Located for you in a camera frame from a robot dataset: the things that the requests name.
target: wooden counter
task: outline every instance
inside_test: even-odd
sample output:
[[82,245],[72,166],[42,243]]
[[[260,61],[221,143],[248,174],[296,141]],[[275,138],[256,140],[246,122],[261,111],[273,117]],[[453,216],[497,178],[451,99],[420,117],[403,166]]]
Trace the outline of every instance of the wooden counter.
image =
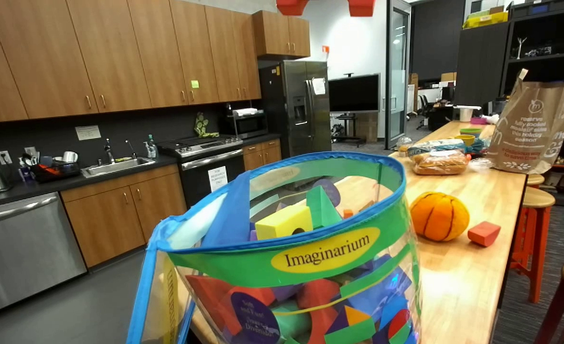
[[[455,138],[460,126],[449,122],[422,141]],[[416,245],[422,281],[420,342],[485,344],[493,334],[525,174],[466,170],[460,176],[414,176],[407,170],[407,180],[409,204],[424,191],[441,191],[466,204],[468,227],[483,220],[500,226],[497,241],[487,248],[470,245],[466,231],[451,243],[418,239]]]

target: stainless steel refrigerator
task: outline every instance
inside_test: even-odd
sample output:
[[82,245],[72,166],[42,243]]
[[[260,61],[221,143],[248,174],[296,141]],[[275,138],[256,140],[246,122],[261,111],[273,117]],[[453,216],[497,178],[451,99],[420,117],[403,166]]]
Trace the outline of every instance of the stainless steel refrigerator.
[[281,134],[281,155],[330,151],[325,61],[277,61],[260,67],[261,107]]

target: stainless steel dishwasher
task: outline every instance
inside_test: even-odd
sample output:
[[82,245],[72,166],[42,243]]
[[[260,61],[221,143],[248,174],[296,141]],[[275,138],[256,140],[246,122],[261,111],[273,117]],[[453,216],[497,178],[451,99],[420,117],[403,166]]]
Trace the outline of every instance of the stainless steel dishwasher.
[[0,204],[0,310],[84,271],[57,193]]

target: glass door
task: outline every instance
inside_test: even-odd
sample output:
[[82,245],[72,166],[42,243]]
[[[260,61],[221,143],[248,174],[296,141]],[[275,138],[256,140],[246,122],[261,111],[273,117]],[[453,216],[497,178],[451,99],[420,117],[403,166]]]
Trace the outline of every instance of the glass door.
[[407,122],[409,80],[409,10],[405,2],[392,2],[388,10],[388,54],[386,54],[386,122],[384,145],[393,149]]

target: countertop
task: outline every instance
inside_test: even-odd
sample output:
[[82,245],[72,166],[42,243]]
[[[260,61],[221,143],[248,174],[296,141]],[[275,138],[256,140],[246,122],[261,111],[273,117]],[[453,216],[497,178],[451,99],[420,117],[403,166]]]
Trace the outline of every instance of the countertop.
[[[254,143],[260,143],[260,141],[277,140],[277,138],[279,138],[279,134],[265,134],[265,136],[248,138],[248,140],[242,140],[242,147],[244,145],[254,145]],[[7,191],[0,193],[0,204],[19,201],[19,199],[26,199],[26,197],[34,197],[34,195],[42,195],[42,193],[63,191],[63,189],[72,189],[72,187],[80,187],[80,185],[88,185],[88,183],[114,180],[114,178],[137,174],[137,172],[143,172],[143,170],[153,170],[153,168],[166,166],[166,164],[177,164],[177,159],[170,157],[170,155],[158,155],[154,164],[139,166],[139,168],[131,168],[131,170],[122,170],[122,172],[114,172],[114,174],[107,174],[107,176],[99,176],[99,178],[82,178],[78,174],[78,176],[72,176],[72,178],[47,182],[47,183],[30,183],[30,185],[15,183]]]
[[[422,141],[455,138],[460,126],[464,124],[447,122]],[[493,126],[485,126],[481,136],[491,132]],[[409,166],[407,157],[392,157]],[[491,342],[525,174],[466,170],[460,176],[414,176],[405,170],[409,204],[424,191],[441,191],[466,204],[468,227],[483,220],[500,226],[497,241],[487,248],[470,245],[466,231],[451,243],[416,239],[422,342]]]

